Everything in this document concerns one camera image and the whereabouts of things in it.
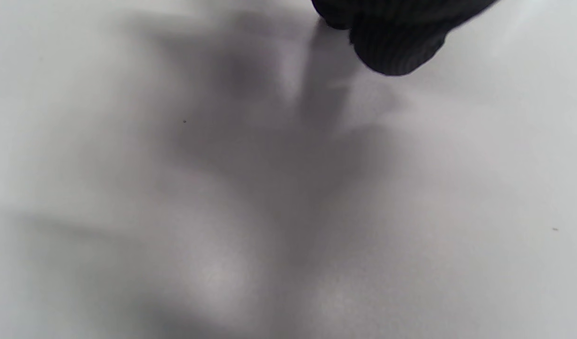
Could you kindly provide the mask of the person's left hand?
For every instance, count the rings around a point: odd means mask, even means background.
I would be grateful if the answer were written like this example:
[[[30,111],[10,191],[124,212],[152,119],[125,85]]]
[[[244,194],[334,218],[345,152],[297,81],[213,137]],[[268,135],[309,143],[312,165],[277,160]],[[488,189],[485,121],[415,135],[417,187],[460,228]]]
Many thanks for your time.
[[[348,30],[357,57],[385,76],[426,64],[448,34],[480,15],[492,0],[313,0],[328,26]]]

